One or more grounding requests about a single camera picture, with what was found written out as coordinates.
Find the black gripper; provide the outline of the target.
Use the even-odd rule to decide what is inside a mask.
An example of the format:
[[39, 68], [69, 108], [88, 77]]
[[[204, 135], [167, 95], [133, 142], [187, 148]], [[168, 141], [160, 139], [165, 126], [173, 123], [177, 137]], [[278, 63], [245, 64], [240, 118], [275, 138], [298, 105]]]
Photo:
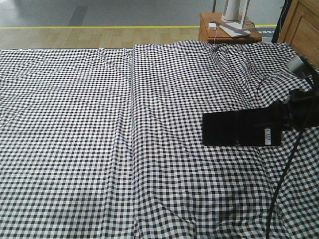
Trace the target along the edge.
[[319, 91], [290, 91], [288, 104], [276, 101], [265, 108], [254, 109], [253, 127], [304, 128], [319, 125]]

